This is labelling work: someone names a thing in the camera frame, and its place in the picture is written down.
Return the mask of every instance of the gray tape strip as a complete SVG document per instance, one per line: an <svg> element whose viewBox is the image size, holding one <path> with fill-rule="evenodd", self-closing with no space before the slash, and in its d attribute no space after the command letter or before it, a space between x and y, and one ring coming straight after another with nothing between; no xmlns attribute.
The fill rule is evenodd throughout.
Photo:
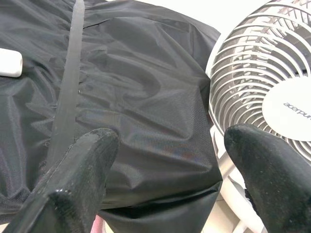
<svg viewBox="0 0 311 233"><path fill-rule="evenodd" d="M85 5L77 0L72 13L66 64L53 123L46 171L64 156L74 143L74 126L79 87L80 57Z"/></svg>

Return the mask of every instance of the fan grille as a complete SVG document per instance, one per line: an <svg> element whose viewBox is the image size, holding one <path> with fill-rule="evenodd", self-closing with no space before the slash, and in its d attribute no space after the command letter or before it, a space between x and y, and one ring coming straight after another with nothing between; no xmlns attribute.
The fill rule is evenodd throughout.
<svg viewBox="0 0 311 233"><path fill-rule="evenodd" d="M283 138L311 161L311 142L279 135L262 103L276 84L311 77L311 0L273 0L250 14L224 41L211 69L210 113L218 129L248 123Z"/></svg>

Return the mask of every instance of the pink object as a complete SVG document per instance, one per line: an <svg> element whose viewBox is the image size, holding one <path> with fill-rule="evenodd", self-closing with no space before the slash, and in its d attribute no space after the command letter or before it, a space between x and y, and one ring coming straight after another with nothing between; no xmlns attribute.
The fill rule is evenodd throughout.
<svg viewBox="0 0 311 233"><path fill-rule="evenodd" d="M91 233L106 233L105 229L103 229L104 220L96 215L95 220L93 222Z"/></svg>

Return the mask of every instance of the black nylon fabric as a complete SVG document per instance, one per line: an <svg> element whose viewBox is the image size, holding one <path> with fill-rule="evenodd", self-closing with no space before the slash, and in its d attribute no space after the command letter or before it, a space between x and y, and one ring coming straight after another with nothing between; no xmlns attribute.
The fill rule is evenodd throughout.
<svg viewBox="0 0 311 233"><path fill-rule="evenodd" d="M20 51L25 62L20 79L0 80L2 223L44 172L74 1L16 4L0 2L12 19L3 23L0 14L0 48ZM121 141L100 215L115 233L164 233L163 225L199 233L222 180L206 116L205 67L218 32L136 1L86 0L85 7L75 138L106 127Z"/></svg>

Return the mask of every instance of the fan logo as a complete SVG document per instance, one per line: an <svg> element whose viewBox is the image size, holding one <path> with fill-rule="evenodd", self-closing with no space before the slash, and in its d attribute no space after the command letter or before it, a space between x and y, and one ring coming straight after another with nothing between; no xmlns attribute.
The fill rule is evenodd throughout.
<svg viewBox="0 0 311 233"><path fill-rule="evenodd" d="M306 117L307 119L311 120L311 115L310 114L307 114L305 113L304 111L296 108L295 106L291 105L290 103L285 103L284 104L286 107L288 107L289 109L292 109L294 112L296 112L297 114L300 114L304 117Z"/></svg>

